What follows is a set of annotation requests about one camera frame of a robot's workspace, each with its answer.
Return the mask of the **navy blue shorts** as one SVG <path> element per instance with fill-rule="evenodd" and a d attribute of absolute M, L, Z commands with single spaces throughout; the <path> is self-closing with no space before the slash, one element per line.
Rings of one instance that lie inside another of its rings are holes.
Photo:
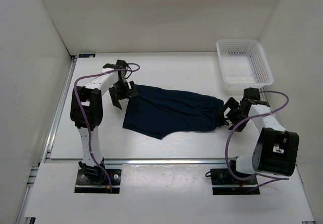
<path fill-rule="evenodd" d="M 158 140 L 174 132 L 211 132 L 225 125 L 224 102 L 209 95 L 137 85 L 123 128 Z"/>

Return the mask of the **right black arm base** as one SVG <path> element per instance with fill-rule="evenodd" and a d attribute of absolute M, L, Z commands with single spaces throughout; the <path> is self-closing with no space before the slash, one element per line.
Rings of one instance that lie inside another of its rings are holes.
<path fill-rule="evenodd" d="M 249 180 L 237 180 L 228 169 L 210 169 L 205 177 L 211 180 L 213 196 L 260 195 L 256 177 Z"/>

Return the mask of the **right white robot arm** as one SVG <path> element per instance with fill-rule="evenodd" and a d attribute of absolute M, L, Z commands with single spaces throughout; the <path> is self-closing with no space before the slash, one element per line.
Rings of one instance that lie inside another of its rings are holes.
<path fill-rule="evenodd" d="M 237 184 L 255 175 L 291 176 L 296 164 L 299 135 L 284 128 L 265 101 L 246 97 L 236 101 L 231 97 L 220 113 L 224 114 L 227 109 L 227 117 L 232 123 L 225 147 L 227 179 Z M 241 132 L 249 121 L 253 121 L 259 131 L 253 153 L 247 157 L 229 160 L 229 143 L 233 133 Z"/>

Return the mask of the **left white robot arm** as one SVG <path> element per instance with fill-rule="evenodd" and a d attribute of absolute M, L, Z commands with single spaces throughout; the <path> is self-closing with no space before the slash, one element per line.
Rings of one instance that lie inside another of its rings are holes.
<path fill-rule="evenodd" d="M 79 166 L 95 184 L 102 183 L 106 177 L 98 136 L 98 127 L 103 119 L 102 97 L 108 92 L 113 106 L 121 109 L 121 100 L 136 96 L 136 86 L 132 81 L 127 82 L 127 72 L 133 71 L 104 70 L 98 74 L 82 76 L 74 82 L 70 118 L 82 141 L 83 160 L 79 162 Z"/>

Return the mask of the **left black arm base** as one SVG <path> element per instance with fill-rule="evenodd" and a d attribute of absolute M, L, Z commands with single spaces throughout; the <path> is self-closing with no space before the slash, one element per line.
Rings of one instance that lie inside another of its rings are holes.
<path fill-rule="evenodd" d="M 121 169 L 105 169 L 87 166 L 78 162 L 79 169 L 75 182 L 75 193 L 119 194 L 122 178 Z"/>

